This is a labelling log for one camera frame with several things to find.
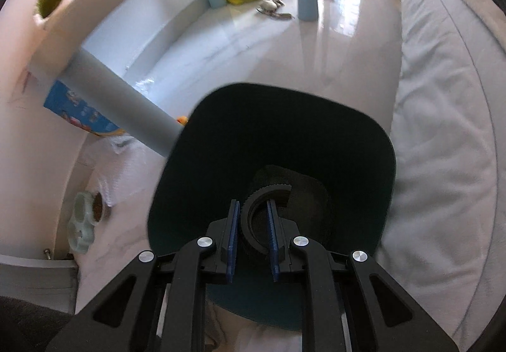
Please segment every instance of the white ceramic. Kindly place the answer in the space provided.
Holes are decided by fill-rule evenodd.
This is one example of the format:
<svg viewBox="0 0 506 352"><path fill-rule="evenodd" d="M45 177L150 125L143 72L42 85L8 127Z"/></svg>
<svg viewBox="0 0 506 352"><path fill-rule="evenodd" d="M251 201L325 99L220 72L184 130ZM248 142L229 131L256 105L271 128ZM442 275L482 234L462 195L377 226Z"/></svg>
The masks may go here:
<svg viewBox="0 0 506 352"><path fill-rule="evenodd" d="M34 12L34 21L37 27L44 30L50 30L52 26L55 24L56 20L61 16L61 14L67 9L67 7L74 2L74 0L61 0L60 4L51 12L50 15L46 17L42 17L39 13L38 8L35 8Z"/></svg>

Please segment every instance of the white tile floor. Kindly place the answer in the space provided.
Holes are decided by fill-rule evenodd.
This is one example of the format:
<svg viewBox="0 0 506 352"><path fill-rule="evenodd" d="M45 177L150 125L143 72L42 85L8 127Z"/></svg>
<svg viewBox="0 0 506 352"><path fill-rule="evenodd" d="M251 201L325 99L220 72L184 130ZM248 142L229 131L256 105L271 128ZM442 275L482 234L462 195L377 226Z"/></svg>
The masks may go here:
<svg viewBox="0 0 506 352"><path fill-rule="evenodd" d="M284 1L284 11L297 15L297 0ZM319 0L320 19L312 23L273 20L258 14L255 6L204 14L151 71L150 99L179 116L189 114L216 87L261 82L342 102L390 130L401 63L400 0ZM146 219L164 160L147 153L146 171L153 182L118 204L110 219L97 226L88 253L77 256L78 310L148 248ZM219 315L233 321L228 312ZM227 324L230 348L240 328L248 325L234 322Z"/></svg>

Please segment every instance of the metal bolt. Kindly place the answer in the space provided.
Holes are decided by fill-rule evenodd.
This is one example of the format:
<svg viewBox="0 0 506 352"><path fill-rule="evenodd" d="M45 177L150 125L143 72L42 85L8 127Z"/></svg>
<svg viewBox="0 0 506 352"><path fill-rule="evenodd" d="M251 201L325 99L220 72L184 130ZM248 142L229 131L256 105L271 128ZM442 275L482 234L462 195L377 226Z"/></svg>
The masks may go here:
<svg viewBox="0 0 506 352"><path fill-rule="evenodd" d="M355 251L352 256L357 262L365 262L367 260L367 254L364 251Z"/></svg>
<svg viewBox="0 0 506 352"><path fill-rule="evenodd" d="M306 246L309 243L309 239L305 236L296 236L293 239L293 243L297 246Z"/></svg>
<svg viewBox="0 0 506 352"><path fill-rule="evenodd" d="M139 260L143 263L151 262L155 258L155 254L151 251L144 251L139 254Z"/></svg>
<svg viewBox="0 0 506 352"><path fill-rule="evenodd" d="M201 248L206 248L208 246L211 246L212 244L213 244L213 240L208 236L201 237L197 241L197 245L199 245Z"/></svg>

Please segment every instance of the glossy floor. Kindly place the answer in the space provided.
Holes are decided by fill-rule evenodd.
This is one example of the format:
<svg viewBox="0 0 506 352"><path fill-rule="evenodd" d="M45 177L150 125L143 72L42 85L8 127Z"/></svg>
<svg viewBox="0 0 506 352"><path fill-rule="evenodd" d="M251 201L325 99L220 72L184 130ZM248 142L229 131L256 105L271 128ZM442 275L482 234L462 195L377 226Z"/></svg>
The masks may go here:
<svg viewBox="0 0 506 352"><path fill-rule="evenodd" d="M171 116L190 114L216 87L247 81L341 102L388 132L401 64L400 0L318 0L318 22L280 21L257 3L209 10L148 78L148 97Z"/></svg>

